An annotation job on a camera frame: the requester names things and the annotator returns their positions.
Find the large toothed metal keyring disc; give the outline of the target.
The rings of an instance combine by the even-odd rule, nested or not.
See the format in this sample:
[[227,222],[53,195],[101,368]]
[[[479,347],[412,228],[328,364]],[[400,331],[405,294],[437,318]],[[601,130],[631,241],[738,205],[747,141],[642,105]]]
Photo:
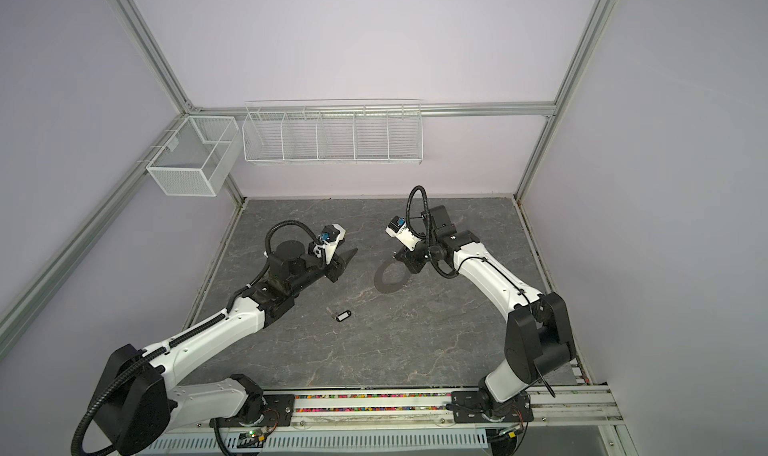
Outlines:
[[394,257],[382,263],[374,274],[374,288],[381,294],[393,294],[404,289],[411,279],[406,265]]

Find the key with black tag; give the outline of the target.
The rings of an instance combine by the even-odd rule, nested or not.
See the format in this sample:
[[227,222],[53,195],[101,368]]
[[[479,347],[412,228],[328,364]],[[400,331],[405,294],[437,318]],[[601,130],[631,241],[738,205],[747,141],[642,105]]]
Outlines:
[[347,320],[349,317],[352,316],[352,312],[350,310],[345,310],[343,312],[340,312],[334,316],[334,320],[337,322],[343,322]]

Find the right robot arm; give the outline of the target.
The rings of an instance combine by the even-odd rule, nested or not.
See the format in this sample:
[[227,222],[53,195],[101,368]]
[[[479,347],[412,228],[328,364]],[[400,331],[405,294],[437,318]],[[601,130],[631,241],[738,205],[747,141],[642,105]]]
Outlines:
[[393,218],[386,233],[401,243],[395,259],[410,273],[429,265],[444,279],[466,278],[505,321],[504,360],[483,377],[478,402],[464,411],[500,421],[516,409],[514,400],[525,390],[577,356],[564,299],[525,283],[475,234],[458,231],[445,207],[429,204],[423,186],[410,191],[405,215]]

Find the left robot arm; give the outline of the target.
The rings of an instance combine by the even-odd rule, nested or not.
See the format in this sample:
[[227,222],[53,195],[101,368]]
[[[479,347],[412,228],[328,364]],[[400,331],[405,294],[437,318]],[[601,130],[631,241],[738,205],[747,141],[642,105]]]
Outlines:
[[275,323],[313,283],[337,281],[355,256],[340,252],[345,230],[338,224],[313,232],[306,224],[282,221],[265,236],[267,260],[226,306],[185,331],[138,349],[131,344],[109,357],[70,451],[85,454],[84,439],[97,425],[109,444],[100,454],[134,455],[165,432],[225,419],[259,425],[269,412],[263,389],[244,374],[214,383],[184,385],[195,369],[239,340]]

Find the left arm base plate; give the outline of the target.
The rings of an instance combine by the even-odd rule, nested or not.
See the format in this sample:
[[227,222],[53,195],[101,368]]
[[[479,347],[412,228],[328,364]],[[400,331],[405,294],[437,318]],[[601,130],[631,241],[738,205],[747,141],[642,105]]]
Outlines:
[[266,394],[260,402],[247,402],[235,416],[219,420],[221,428],[273,428],[291,424],[295,394]]

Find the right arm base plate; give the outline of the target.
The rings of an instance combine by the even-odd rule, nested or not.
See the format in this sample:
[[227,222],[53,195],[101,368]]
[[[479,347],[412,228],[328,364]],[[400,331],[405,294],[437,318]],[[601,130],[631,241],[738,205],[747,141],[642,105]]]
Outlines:
[[453,391],[446,409],[460,424],[528,423],[534,419],[530,396],[525,391],[504,402],[496,401],[482,389]]

